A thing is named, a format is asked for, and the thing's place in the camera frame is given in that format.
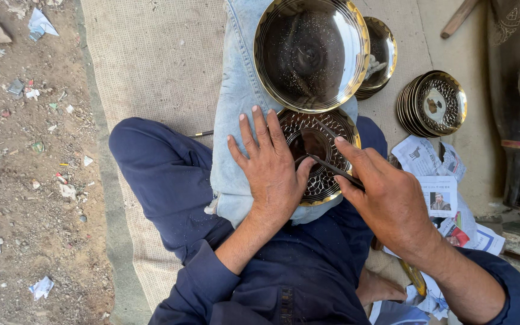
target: stack of brass plates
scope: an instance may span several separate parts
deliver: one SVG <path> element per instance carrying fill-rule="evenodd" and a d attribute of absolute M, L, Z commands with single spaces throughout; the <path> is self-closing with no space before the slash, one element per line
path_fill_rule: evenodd
<path fill-rule="evenodd" d="M 396 40 L 386 24 L 374 17 L 365 17 L 370 38 L 370 60 L 365 78 L 356 97 L 359 101 L 380 92 L 396 68 Z"/>
<path fill-rule="evenodd" d="M 334 138 L 318 124 L 316 119 L 339 137 L 343 137 L 358 148 L 361 147 L 354 122 L 341 109 L 316 114 L 284 109 L 278 114 L 278 120 L 294 160 L 302 161 L 307 157 L 306 154 L 310 153 L 350 174 L 352 165 L 336 149 Z M 300 206 L 320 205 L 338 195 L 340 195 L 340 186 L 334 180 L 334 174 L 316 164 L 310 171 L 308 187 L 302 196 Z"/>
<path fill-rule="evenodd" d="M 456 132 L 467 116 L 467 97 L 443 71 L 430 71 L 409 83 L 397 100 L 402 126 L 413 135 L 436 138 Z"/>

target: navy blue shirt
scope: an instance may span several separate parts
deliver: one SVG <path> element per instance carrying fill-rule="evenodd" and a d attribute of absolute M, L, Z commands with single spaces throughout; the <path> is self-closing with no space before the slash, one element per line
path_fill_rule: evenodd
<path fill-rule="evenodd" d="M 351 208 L 344 200 L 312 223 L 286 225 L 239 277 L 198 241 L 150 324 L 370 324 L 355 290 L 372 233 Z M 520 273 L 487 252 L 459 251 L 506 292 L 489 324 L 520 324 Z"/>

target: navy blue pants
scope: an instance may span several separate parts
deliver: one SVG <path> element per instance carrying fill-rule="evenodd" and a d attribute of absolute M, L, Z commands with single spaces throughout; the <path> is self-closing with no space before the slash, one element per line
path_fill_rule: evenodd
<path fill-rule="evenodd" d="M 357 129 L 362 147 L 373 147 L 386 158 L 387 144 L 378 126 L 359 116 Z M 116 125 L 109 146 L 144 214 L 160 232 L 163 246 L 184 265 L 191 260 L 197 240 L 206 239 L 215 250 L 234 231 L 226 219 L 204 212 L 213 199 L 210 148 L 160 122 L 137 117 Z M 339 224 L 345 227 L 345 236 L 354 238 L 354 253 L 363 254 L 373 234 L 356 209 L 345 199 L 326 215 L 343 220 Z"/>

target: hand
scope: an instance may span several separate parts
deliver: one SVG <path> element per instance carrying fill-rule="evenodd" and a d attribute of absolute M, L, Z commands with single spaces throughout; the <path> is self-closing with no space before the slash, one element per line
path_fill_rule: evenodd
<path fill-rule="evenodd" d="M 430 222 L 414 175 L 394 168 L 372 148 L 360 150 L 342 137 L 337 137 L 335 144 L 352 164 L 352 175 L 360 178 L 366 192 L 342 176 L 335 176 L 335 180 L 376 237 L 411 264 L 430 258 L 444 240 Z"/>
<path fill-rule="evenodd" d="M 251 215 L 262 215 L 264 225 L 273 225 L 278 230 L 290 219 L 306 191 L 310 168 L 315 164 L 312 158 L 302 161 L 295 171 L 293 155 L 286 144 L 278 116 L 274 110 L 267 115 L 268 127 L 259 106 L 252 107 L 254 126 L 258 144 L 252 136 L 248 117 L 240 115 L 242 143 L 248 151 L 244 156 L 233 136 L 227 137 L 227 146 L 232 158 L 242 168 L 254 197 Z"/>

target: light blue denim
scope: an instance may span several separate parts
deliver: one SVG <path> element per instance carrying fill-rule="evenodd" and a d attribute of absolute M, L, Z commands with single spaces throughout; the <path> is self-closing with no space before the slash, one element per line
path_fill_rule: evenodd
<path fill-rule="evenodd" d="M 224 70 L 222 87 L 216 108 L 214 151 L 210 182 L 217 195 L 207 212 L 228 219 L 236 228 L 246 217 L 254 199 L 242 169 L 228 151 L 227 136 L 233 135 L 242 153 L 238 115 L 245 113 L 252 120 L 251 108 L 260 105 L 264 115 L 269 109 L 279 112 L 283 107 L 264 89 L 254 67 L 252 53 L 256 26 L 272 0 L 227 0 L 227 24 L 224 38 Z M 357 100 L 351 97 L 341 108 L 356 122 Z M 320 218 L 342 201 L 342 195 L 317 206 L 299 206 L 292 215 L 292 224 L 304 224 Z"/>

